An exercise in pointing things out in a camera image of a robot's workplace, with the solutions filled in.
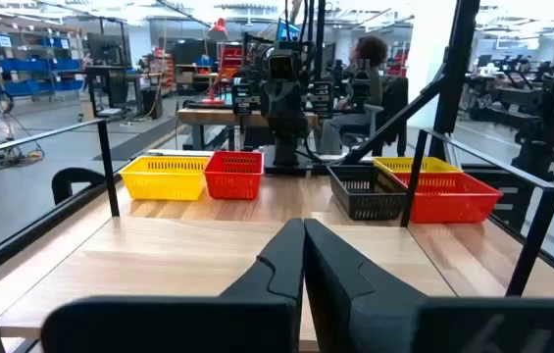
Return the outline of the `red desk lamp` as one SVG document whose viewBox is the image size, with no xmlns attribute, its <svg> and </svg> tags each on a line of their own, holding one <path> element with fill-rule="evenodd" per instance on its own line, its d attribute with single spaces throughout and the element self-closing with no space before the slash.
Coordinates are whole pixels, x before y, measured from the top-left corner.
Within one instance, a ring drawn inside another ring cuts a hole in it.
<svg viewBox="0 0 554 353">
<path fill-rule="evenodd" d="M 216 43 L 225 43 L 228 38 L 226 20 L 224 18 L 217 19 L 217 21 L 209 29 L 208 35 L 209 38 Z M 216 96 L 216 88 L 217 85 L 220 83 L 220 80 L 222 79 L 222 75 L 223 70 L 219 68 L 216 78 L 210 83 L 210 87 L 208 89 L 208 97 L 202 100 L 203 104 L 215 106 L 223 105 L 225 103 L 223 99 Z"/>
</svg>

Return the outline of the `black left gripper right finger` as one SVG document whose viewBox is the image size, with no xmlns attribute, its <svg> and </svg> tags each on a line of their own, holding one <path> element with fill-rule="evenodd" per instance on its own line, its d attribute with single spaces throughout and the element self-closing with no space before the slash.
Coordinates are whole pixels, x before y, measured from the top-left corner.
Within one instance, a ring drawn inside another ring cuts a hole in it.
<svg viewBox="0 0 554 353">
<path fill-rule="evenodd" d="M 554 298 L 427 296 L 316 220 L 306 285 L 333 353 L 554 353 Z"/>
</svg>

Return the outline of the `black computer monitor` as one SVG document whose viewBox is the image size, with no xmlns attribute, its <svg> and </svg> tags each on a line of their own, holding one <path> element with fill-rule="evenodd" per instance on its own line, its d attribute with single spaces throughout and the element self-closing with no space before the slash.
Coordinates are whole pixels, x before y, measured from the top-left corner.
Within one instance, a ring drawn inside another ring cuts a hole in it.
<svg viewBox="0 0 554 353">
<path fill-rule="evenodd" d="M 89 32 L 87 49 L 95 65 L 121 66 L 126 62 L 124 40 L 118 35 Z"/>
</svg>

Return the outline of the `red plastic basket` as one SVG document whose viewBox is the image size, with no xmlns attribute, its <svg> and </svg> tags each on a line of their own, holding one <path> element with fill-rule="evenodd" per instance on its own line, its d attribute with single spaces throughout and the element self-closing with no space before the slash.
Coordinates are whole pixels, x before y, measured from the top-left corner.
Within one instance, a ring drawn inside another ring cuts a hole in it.
<svg viewBox="0 0 554 353">
<path fill-rule="evenodd" d="M 204 171 L 214 199 L 254 200 L 258 197 L 264 156 L 259 152 L 216 151 Z"/>
<path fill-rule="evenodd" d="M 503 194 L 464 173 L 419 173 L 409 220 L 401 225 L 483 222 Z"/>
</svg>

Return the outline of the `wooden workbench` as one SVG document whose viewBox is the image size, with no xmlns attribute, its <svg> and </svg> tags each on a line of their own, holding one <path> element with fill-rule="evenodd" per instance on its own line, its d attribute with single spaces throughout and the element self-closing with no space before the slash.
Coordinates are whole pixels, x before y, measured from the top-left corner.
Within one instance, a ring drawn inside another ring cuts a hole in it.
<svg viewBox="0 0 554 353">
<path fill-rule="evenodd" d="M 274 133 L 292 137 L 296 133 L 304 136 L 309 127 L 316 126 L 319 118 L 314 113 L 264 117 L 259 112 L 250 116 L 239 117 L 232 109 L 182 108 L 177 118 L 185 125 L 191 126 L 191 141 L 184 149 L 211 151 L 219 148 L 218 134 L 212 140 L 205 140 L 207 126 L 223 126 L 224 140 L 230 139 L 229 150 L 250 150 L 274 145 Z"/>
</svg>

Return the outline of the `black plastic basket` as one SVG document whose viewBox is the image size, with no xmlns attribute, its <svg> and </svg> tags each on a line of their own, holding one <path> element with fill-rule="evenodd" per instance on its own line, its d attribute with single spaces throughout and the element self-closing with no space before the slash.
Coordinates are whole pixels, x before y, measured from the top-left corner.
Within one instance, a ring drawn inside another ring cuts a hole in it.
<svg viewBox="0 0 554 353">
<path fill-rule="evenodd" d="M 351 220 L 393 221 L 402 213 L 407 187 L 395 176 L 365 165 L 327 170 L 331 190 Z"/>
</svg>

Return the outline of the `rack with blue bins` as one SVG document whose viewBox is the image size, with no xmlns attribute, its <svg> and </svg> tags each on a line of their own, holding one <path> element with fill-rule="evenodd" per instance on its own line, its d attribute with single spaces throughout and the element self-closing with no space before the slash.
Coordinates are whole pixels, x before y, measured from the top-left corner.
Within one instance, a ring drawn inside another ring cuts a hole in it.
<svg viewBox="0 0 554 353">
<path fill-rule="evenodd" d="M 0 22 L 0 93 L 37 100 L 80 91 L 86 44 L 75 27 Z"/>
</svg>

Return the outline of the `black arch bracket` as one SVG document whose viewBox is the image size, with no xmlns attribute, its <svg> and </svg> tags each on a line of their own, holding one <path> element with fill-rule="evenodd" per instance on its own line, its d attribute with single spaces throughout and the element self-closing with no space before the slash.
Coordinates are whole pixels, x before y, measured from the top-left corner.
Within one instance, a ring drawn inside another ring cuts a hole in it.
<svg viewBox="0 0 554 353">
<path fill-rule="evenodd" d="M 51 187 L 54 202 L 59 205 L 74 195 L 75 183 L 89 183 L 99 185 L 105 182 L 105 177 L 95 171 L 85 168 L 66 168 L 54 174 Z"/>
</svg>

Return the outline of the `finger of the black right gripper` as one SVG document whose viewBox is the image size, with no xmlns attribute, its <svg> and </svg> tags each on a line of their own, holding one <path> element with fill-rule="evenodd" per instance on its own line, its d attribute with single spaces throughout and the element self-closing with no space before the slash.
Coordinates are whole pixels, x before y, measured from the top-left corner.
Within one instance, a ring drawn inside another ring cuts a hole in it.
<svg viewBox="0 0 554 353">
<path fill-rule="evenodd" d="M 276 117 L 278 113 L 278 101 L 280 100 L 281 92 L 282 84 L 279 82 L 266 81 L 261 85 L 261 114 L 268 121 L 269 130 L 272 136 L 277 136 Z"/>
<path fill-rule="evenodd" d="M 301 108 L 301 88 L 298 82 L 287 82 L 285 91 L 282 127 L 292 136 L 303 136 L 307 132 L 308 120 Z"/>
</svg>

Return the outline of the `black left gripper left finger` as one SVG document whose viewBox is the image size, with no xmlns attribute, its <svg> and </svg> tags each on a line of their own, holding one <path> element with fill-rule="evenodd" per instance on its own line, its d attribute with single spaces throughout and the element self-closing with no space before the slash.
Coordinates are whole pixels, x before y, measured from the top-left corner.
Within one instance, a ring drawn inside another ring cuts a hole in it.
<svg viewBox="0 0 554 353">
<path fill-rule="evenodd" d="M 43 322 L 44 353 L 297 353 L 305 227 L 288 221 L 218 296 L 93 296 Z"/>
</svg>

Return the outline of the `person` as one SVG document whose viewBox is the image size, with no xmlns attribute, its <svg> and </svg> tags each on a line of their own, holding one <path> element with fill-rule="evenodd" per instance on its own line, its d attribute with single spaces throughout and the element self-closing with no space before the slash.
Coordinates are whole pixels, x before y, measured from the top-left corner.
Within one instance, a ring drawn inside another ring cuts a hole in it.
<svg viewBox="0 0 554 353">
<path fill-rule="evenodd" d="M 360 60 L 369 61 L 368 75 L 371 79 L 369 96 L 366 103 L 381 106 L 383 84 L 378 72 L 379 66 L 387 59 L 387 44 L 375 36 L 360 37 L 351 50 L 351 67 L 355 69 Z M 315 143 L 321 155 L 340 155 L 342 153 L 340 132 L 345 126 L 370 127 L 371 113 L 355 113 L 333 116 L 322 120 L 322 126 L 316 130 Z"/>
</svg>

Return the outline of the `black metal rig frame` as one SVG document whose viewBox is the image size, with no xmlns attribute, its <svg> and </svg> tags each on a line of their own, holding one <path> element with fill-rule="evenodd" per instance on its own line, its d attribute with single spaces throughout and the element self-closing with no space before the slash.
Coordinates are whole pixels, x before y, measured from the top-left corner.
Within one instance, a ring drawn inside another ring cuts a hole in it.
<svg viewBox="0 0 554 353">
<path fill-rule="evenodd" d="M 416 241 L 450 286 L 457 293 L 468 295 L 489 293 L 486 281 L 494 276 L 495 269 L 492 262 L 494 253 L 484 246 L 490 236 L 508 235 L 519 243 L 520 249 L 513 271 L 504 277 L 503 283 L 498 286 L 499 290 L 508 296 L 521 296 L 528 295 L 532 288 L 537 288 L 539 293 L 544 294 L 554 289 L 554 280 L 546 276 L 548 271 L 554 272 L 554 258 L 541 248 L 554 216 L 554 185 L 452 139 L 443 133 L 440 127 L 441 124 L 449 122 L 451 109 L 459 105 L 460 71 L 468 64 L 469 39 L 475 32 L 478 5 L 479 0 L 456 0 L 449 44 L 445 49 L 443 64 L 433 82 L 395 117 L 409 119 L 422 110 L 430 100 L 437 98 L 439 102 L 435 118 L 436 126 L 420 130 L 415 163 L 419 165 L 427 151 L 437 152 L 444 146 L 453 145 L 484 160 L 498 170 L 541 188 L 542 195 L 534 213 L 534 219 L 527 234 L 512 230 L 495 217 L 489 218 L 493 226 L 490 231 L 478 231 L 475 227 L 462 224 L 419 225 L 411 222 L 408 214 L 403 216 L 401 225 L 415 236 Z M 51 212 L 0 242 L 0 267 L 25 251 L 39 238 L 48 235 L 101 192 L 106 192 L 109 197 L 112 215 L 117 216 L 120 213 L 116 189 L 120 177 L 111 167 L 111 150 L 106 125 L 100 123 L 98 129 L 104 165 L 104 184 L 69 197 Z"/>
</svg>

